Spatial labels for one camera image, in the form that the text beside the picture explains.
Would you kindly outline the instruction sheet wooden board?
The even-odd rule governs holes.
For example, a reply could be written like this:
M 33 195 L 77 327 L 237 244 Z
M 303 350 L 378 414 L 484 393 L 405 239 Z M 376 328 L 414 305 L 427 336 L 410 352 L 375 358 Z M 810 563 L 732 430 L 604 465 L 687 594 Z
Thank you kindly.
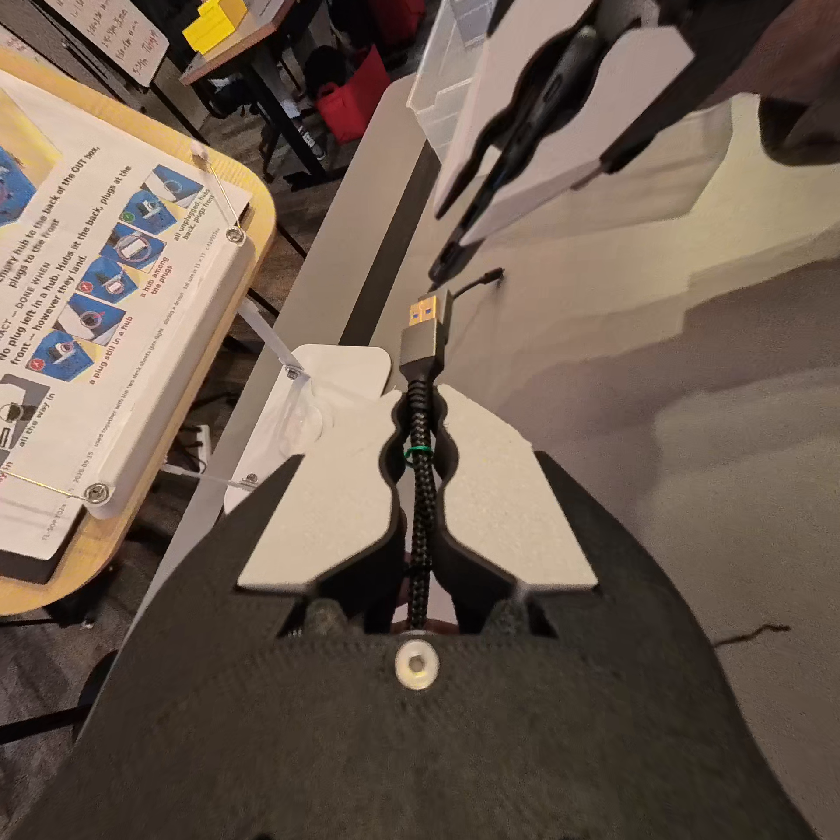
M 2 49 L 2 618 L 109 566 L 275 237 L 193 146 Z

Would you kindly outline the white object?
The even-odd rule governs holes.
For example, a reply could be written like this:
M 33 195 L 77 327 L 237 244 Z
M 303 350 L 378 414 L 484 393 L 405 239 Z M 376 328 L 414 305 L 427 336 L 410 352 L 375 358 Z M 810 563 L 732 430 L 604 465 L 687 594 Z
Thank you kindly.
M 466 268 L 480 246 L 480 242 L 466 245 L 466 234 L 499 190 L 524 171 L 543 137 L 571 121 L 605 52 L 606 43 L 595 27 L 584 25 L 563 49 L 550 45 L 546 55 L 536 59 L 535 70 L 526 72 L 520 102 L 501 134 L 500 155 L 428 271 L 431 291 Z

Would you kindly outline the yellow storage bin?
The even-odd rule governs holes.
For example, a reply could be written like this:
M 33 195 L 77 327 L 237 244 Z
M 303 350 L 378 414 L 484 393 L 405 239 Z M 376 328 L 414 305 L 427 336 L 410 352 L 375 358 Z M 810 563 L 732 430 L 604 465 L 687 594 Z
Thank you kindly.
M 204 56 L 233 34 L 247 13 L 245 1 L 206 1 L 182 33 L 194 52 Z

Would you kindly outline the grey work table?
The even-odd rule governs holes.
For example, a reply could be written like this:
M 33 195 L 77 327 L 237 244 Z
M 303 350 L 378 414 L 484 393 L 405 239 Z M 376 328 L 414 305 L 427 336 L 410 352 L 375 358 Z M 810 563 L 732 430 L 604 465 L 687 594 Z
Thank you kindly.
M 296 5 L 293 1 L 247 2 L 245 17 L 234 33 L 205 56 L 195 54 L 180 77 L 184 86 L 192 87 L 218 71 L 231 70 L 247 81 L 258 110 L 268 118 L 268 123 L 278 131 L 301 165 L 300 171 L 284 176 L 292 192 L 329 183 L 333 175 L 322 166 L 302 136 L 298 119 L 292 118 L 283 107 L 282 103 L 291 95 L 280 90 L 280 73 L 268 46 L 268 39 L 280 32 Z

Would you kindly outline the red storage bin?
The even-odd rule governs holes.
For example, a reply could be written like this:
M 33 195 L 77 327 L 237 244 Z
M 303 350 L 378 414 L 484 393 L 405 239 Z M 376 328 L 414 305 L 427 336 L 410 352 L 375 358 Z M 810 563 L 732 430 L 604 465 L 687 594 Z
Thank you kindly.
M 392 79 L 376 45 L 357 55 L 360 63 L 341 86 L 321 86 L 315 108 L 338 145 L 361 140 Z

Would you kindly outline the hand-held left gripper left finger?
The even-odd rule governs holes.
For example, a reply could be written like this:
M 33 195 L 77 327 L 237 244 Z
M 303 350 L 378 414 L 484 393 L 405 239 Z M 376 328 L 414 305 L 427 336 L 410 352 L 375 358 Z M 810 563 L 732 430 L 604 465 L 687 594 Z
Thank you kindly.
M 403 585 L 403 394 L 341 415 L 237 506 L 249 594 L 336 601 L 348 615 L 393 613 Z

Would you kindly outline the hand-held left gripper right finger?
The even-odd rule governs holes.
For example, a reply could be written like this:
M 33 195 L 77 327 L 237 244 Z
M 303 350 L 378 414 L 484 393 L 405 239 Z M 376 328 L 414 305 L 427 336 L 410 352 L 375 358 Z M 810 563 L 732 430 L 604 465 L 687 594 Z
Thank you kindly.
M 510 598 L 598 580 L 530 442 L 451 385 L 437 388 L 437 580 L 488 615 Z

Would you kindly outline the handwritten whiteboard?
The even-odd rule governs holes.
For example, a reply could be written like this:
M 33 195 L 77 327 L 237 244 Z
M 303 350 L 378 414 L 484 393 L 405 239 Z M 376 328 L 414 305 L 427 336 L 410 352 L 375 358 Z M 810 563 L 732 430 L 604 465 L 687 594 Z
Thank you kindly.
M 130 1 L 45 1 L 126 78 L 149 89 L 170 42 Z

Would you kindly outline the clear plastic storage bin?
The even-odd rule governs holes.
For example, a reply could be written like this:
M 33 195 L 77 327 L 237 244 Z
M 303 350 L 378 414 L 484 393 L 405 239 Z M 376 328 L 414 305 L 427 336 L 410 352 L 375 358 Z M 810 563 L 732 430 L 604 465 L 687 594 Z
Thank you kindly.
M 441 1 L 406 105 L 445 161 L 495 1 Z

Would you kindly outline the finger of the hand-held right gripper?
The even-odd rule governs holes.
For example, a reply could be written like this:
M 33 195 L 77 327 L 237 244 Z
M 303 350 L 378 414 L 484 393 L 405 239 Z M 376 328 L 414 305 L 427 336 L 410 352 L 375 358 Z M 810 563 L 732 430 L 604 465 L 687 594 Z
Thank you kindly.
M 606 53 L 581 109 L 539 142 L 523 172 L 495 192 L 459 243 L 479 243 L 593 175 L 605 152 L 693 58 L 675 26 L 626 31 Z
M 436 218 L 446 215 L 478 172 L 487 149 L 506 132 L 526 77 L 550 45 L 572 34 L 593 1 L 497 2 L 459 113 L 434 194 Z

